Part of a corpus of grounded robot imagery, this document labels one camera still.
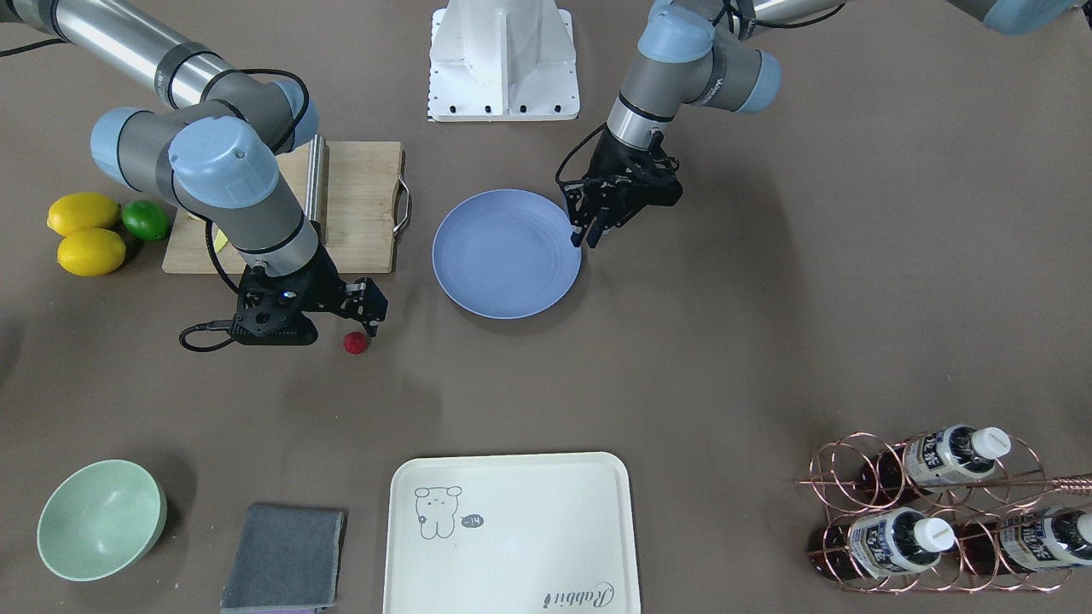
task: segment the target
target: bear drawing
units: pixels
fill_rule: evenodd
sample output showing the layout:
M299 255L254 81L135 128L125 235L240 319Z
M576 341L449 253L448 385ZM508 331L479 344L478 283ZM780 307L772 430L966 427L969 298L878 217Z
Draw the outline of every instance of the bear drawing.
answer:
M455 532L455 511L459 509L459 486L417 488L417 522L420 536L426 540L446 540Z

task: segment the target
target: white bottle cap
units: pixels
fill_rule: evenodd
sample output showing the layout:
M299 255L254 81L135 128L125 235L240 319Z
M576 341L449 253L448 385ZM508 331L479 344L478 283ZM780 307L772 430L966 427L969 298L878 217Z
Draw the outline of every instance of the white bottle cap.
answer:
M1077 532L1089 543L1092 543L1092 513L1082 513L1077 519Z
M1012 442L1007 433L996 426L987 426L971 435L971 447L984 459L999 459L1009 453Z
M940 518L924 518L915 522L914 539L928 552L943 552L956 545L956 532Z

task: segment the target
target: brown table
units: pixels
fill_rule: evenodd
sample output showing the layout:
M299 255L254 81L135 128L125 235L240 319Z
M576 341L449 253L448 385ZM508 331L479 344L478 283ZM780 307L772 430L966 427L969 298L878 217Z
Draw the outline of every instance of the brown table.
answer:
M822 442L998 424L1052 474L1092 469L1092 38L1072 13L1008 39L942 2L854 2L756 45L773 108L685 108L666 141L686 196L585 251L572 292L523 321L441 292L444 214L492 188L559 200L561 157L604 121L646 3L567 0L583 109L560 123L425 121L442 2L138 4L239 67L307 80L327 138L401 141L416 219L371 350L318 317L302 349L183 351L223 318L214 276L57 267L46 210L128 192L87 152L94 121L154 95L76 49L0 61L0 611L215 612L253 501L343 507L339 612L378 612L388 486L422 456L608 450L627 463L644 611L1082 612L1054 597L867 597L808 568L822 511L794 485ZM40 37L0 26L2 47ZM76 469L127 458L175 515L116 577L70 583L35 526Z

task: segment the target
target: folded towel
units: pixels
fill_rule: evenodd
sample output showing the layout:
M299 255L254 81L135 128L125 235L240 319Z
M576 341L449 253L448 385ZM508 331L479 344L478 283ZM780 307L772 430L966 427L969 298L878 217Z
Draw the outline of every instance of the folded towel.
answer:
M221 611L314 611L334 604L345 512L254 504Z

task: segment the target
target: bowl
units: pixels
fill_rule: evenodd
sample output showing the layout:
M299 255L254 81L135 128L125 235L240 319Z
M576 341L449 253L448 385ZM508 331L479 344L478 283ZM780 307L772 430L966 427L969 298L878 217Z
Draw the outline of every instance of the bowl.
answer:
M581 253L571 235L568 215L545 197L483 192L440 223L432 270L443 292L467 311L526 318L560 300L577 280Z
M163 488L141 465L104 460L54 491L38 519L38 556L66 580L116 574L152 550L167 519Z

